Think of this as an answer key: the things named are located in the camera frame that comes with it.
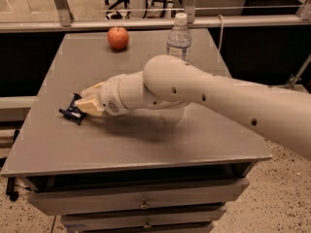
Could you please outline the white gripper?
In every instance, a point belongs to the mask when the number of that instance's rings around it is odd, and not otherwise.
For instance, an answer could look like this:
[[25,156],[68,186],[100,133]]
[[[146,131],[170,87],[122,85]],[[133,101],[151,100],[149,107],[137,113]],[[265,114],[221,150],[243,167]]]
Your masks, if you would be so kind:
[[[117,75],[106,82],[97,83],[91,87],[84,89],[80,95],[82,99],[75,102],[75,105],[84,113],[101,117],[104,112],[111,116],[121,116],[129,113],[129,110],[121,101],[119,86],[124,75]],[[100,101],[96,96],[89,96],[96,93],[98,90]]]

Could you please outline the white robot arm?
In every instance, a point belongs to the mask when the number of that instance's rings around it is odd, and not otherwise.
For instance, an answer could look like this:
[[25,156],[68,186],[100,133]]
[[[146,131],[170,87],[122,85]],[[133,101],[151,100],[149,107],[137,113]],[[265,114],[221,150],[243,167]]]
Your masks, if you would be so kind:
[[230,118],[301,156],[311,155],[311,94],[212,75],[171,55],[158,55],[140,72],[117,75],[83,90],[75,105],[101,117],[189,103]]

